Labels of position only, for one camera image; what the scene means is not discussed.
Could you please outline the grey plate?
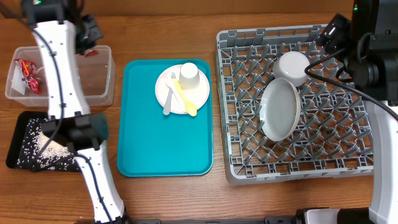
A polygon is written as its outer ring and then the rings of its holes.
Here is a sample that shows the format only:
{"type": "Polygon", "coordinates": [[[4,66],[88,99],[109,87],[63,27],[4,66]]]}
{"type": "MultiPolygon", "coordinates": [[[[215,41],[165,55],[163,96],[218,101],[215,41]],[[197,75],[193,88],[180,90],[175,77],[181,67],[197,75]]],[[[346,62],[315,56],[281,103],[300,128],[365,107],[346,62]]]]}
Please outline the grey plate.
{"type": "Polygon", "coordinates": [[[272,141],[290,136],[298,125],[301,105],[294,85],[284,78],[276,78],[265,88],[260,102],[262,130],[272,141]]]}

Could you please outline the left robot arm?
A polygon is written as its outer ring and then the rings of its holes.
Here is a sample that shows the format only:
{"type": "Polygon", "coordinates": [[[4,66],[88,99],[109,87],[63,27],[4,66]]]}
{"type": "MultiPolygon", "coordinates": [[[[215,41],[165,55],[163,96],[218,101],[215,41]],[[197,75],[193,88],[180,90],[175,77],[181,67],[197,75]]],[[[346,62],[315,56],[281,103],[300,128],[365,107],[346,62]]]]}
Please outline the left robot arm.
{"type": "Polygon", "coordinates": [[[102,32],[92,15],[82,15],[83,6],[76,1],[22,1],[21,8],[45,70],[49,119],[41,130],[70,151],[56,163],[71,159],[79,166],[95,223],[129,223],[106,157],[107,120],[103,113],[91,113],[76,62],[76,55],[103,38],[102,32]]]}

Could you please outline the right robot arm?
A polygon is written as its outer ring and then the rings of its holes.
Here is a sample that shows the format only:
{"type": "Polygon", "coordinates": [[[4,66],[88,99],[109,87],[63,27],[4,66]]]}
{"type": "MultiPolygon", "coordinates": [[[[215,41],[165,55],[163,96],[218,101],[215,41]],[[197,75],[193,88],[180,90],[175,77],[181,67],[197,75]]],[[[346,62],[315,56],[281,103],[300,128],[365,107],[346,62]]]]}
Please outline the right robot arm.
{"type": "Polygon", "coordinates": [[[373,198],[368,223],[397,223],[397,1],[355,0],[316,39],[327,57],[304,72],[357,94],[373,135],[373,198]]]}

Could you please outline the red sauce packet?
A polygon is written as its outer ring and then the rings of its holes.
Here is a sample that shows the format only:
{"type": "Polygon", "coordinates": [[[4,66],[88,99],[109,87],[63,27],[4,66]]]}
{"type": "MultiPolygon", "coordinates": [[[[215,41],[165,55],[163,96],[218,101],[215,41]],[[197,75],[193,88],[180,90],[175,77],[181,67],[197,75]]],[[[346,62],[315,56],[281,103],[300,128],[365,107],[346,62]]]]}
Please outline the red sauce packet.
{"type": "Polygon", "coordinates": [[[88,49],[85,51],[85,54],[84,54],[85,57],[92,57],[95,55],[98,55],[98,51],[95,49],[88,49]]]}

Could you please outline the grey bowl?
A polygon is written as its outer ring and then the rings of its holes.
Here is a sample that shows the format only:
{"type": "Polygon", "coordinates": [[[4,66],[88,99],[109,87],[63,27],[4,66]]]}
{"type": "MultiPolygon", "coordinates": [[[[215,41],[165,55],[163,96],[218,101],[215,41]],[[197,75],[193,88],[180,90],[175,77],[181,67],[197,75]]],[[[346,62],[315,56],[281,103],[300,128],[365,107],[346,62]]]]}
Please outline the grey bowl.
{"type": "Polygon", "coordinates": [[[287,52],[279,57],[272,68],[275,78],[284,78],[294,86],[303,85],[308,75],[305,68],[310,65],[308,58],[300,52],[287,52]]]}

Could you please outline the white rice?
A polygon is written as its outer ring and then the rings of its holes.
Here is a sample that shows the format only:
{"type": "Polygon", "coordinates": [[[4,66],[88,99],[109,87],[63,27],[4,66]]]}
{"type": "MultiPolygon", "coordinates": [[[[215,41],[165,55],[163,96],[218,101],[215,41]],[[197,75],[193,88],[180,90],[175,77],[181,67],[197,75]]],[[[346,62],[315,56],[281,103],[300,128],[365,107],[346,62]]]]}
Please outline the white rice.
{"type": "MultiPolygon", "coordinates": [[[[47,121],[46,118],[31,118],[28,120],[24,138],[22,140],[21,151],[16,162],[17,168],[29,169],[30,161],[47,143],[49,138],[45,136],[41,130],[41,124],[47,121]]],[[[55,141],[49,143],[45,151],[41,153],[34,163],[35,168],[44,168],[53,164],[59,159],[70,156],[71,152],[55,141]]],[[[48,170],[80,172],[80,169],[73,159],[60,162],[48,170]]]]}

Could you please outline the white paper cup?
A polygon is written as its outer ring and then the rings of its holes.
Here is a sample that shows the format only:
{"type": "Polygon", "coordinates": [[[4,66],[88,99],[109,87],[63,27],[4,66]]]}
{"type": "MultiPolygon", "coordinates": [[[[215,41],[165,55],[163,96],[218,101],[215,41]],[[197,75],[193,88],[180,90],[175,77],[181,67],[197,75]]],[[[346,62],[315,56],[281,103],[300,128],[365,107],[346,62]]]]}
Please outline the white paper cup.
{"type": "Polygon", "coordinates": [[[200,83],[198,67],[191,62],[185,63],[180,68],[178,82],[183,90],[192,90],[200,83]]]}

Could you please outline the silver foil wrapper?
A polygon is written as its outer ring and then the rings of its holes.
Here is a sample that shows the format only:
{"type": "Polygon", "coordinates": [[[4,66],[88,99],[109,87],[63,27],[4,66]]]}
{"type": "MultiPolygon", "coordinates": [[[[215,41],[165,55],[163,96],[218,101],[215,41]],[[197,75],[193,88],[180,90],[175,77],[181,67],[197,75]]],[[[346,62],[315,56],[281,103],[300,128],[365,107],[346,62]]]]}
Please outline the silver foil wrapper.
{"type": "Polygon", "coordinates": [[[22,72],[22,81],[29,87],[29,89],[35,94],[39,95],[41,87],[39,78],[37,78],[37,66],[30,60],[24,60],[21,58],[14,59],[19,70],[22,72]]]}

